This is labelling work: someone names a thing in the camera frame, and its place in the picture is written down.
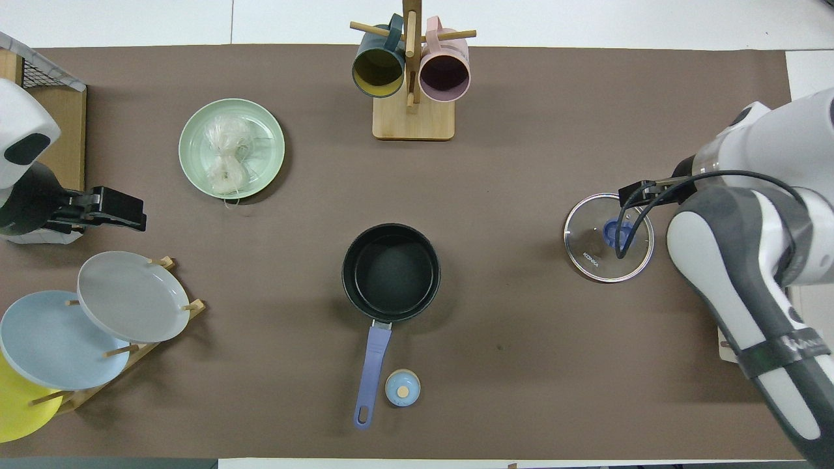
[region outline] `wooden peg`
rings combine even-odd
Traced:
[[[109,358],[111,356],[118,355],[120,353],[130,352],[130,351],[137,351],[137,350],[139,350],[139,344],[130,344],[130,345],[128,345],[126,347],[122,347],[120,349],[104,352],[104,353],[102,353],[102,357]]]
[[[171,270],[176,264],[173,262],[173,259],[168,257],[167,255],[162,259],[148,259],[148,264],[156,264],[161,265],[166,270]]]
[[[378,36],[388,37],[388,30],[383,28],[377,28],[376,26],[370,26],[368,24],[357,23],[356,21],[350,22],[350,28],[355,29],[357,31],[362,31],[363,33],[372,33]],[[478,36],[478,31],[476,29],[467,29],[466,31],[455,31],[454,33],[441,33],[437,35],[437,39],[440,41],[448,41],[449,39],[467,39],[467,38],[476,38]],[[408,35],[403,34],[399,37],[401,41],[408,41]],[[420,36],[420,43],[425,43],[425,36]],[[408,55],[406,50],[407,57],[413,57],[414,55]]]
[[[72,391],[56,391],[52,394],[47,394],[44,397],[39,397],[38,399],[35,399],[34,401],[29,401],[29,406],[30,407],[31,406],[36,406],[36,405],[42,404],[46,401],[51,401],[52,399],[58,399],[59,397],[64,397],[67,394],[72,394],[72,393],[73,393]]]
[[[423,0],[403,0],[403,18],[414,17],[414,23],[406,25],[405,33],[414,36],[414,39],[422,38],[423,22]],[[406,93],[414,94],[414,103],[408,95],[405,96],[406,112],[414,112],[417,104],[420,104],[420,86],[417,84],[417,71],[420,69],[421,53],[415,51],[414,55],[405,58],[405,83],[403,86]]]
[[[23,82],[23,58],[12,51],[0,48],[0,78],[5,78],[20,86]]]
[[[414,43],[416,43],[417,37],[414,35],[414,31],[417,26],[417,12],[411,10],[409,12],[409,19],[408,24],[405,27],[405,57],[413,57],[414,56]]]
[[[191,311],[191,315],[188,317],[189,319],[195,317],[196,315],[203,312],[206,309],[205,303],[202,300],[194,300],[191,303],[183,306],[183,311]]]

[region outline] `mug handle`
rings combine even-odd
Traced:
[[[437,38],[437,32],[443,25],[440,24],[440,17],[434,15],[429,18],[426,24],[425,42],[429,46],[430,53],[440,52],[440,40]]]
[[[400,38],[403,35],[403,17],[394,13],[391,21],[388,22],[388,38],[385,39],[385,50],[394,51],[397,49]]]

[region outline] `green plate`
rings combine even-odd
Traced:
[[[205,135],[206,124],[220,114],[237,114],[249,121],[253,131],[252,152],[241,161],[248,180],[240,191],[214,192],[206,171],[217,158]],[[185,123],[179,136],[179,163],[194,187],[219,199],[242,199],[256,194],[275,179],[284,162],[284,133],[268,110],[246,99],[228,98],[206,104]]]

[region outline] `mug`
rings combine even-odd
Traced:
[[[455,101],[469,89],[469,46],[466,39],[438,40],[438,34],[455,31],[443,28],[440,18],[433,16],[427,23],[426,46],[418,72],[420,89],[434,101]]]
[[[400,40],[403,34],[403,17],[391,16],[388,37],[365,33],[359,44],[353,66],[354,83],[371,98],[385,98],[396,93],[404,82],[405,46]]]

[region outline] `wooden base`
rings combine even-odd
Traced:
[[[196,315],[202,313],[205,310],[205,304],[201,300],[194,300],[191,302],[189,306],[192,306],[187,306],[188,309],[191,311],[190,315],[188,316],[189,321],[194,319]],[[159,345],[159,342],[155,342],[152,344],[129,345],[128,347],[130,348],[130,350],[126,350],[126,352],[130,352],[130,357],[128,358],[128,363],[124,366],[124,370],[122,370],[122,372],[119,373],[119,376],[121,376],[128,368],[133,366],[133,364],[135,364],[137,361],[146,356],[148,352],[153,350],[157,345]],[[106,385],[110,384],[111,382],[112,381],[90,389],[72,391],[68,396],[65,396],[63,398],[63,402],[61,403],[61,406],[58,408],[58,415],[65,414],[67,412],[72,412],[78,409],[79,406],[81,406],[90,397],[93,397],[93,395],[101,391]]]
[[[403,86],[394,96],[374,99],[373,133],[380,140],[449,140],[455,136],[455,103],[438,103],[425,96],[407,105]]]
[[[84,142],[87,132],[87,91],[69,86],[28,88],[29,92],[58,123],[61,137],[41,154],[66,189],[84,190]]]

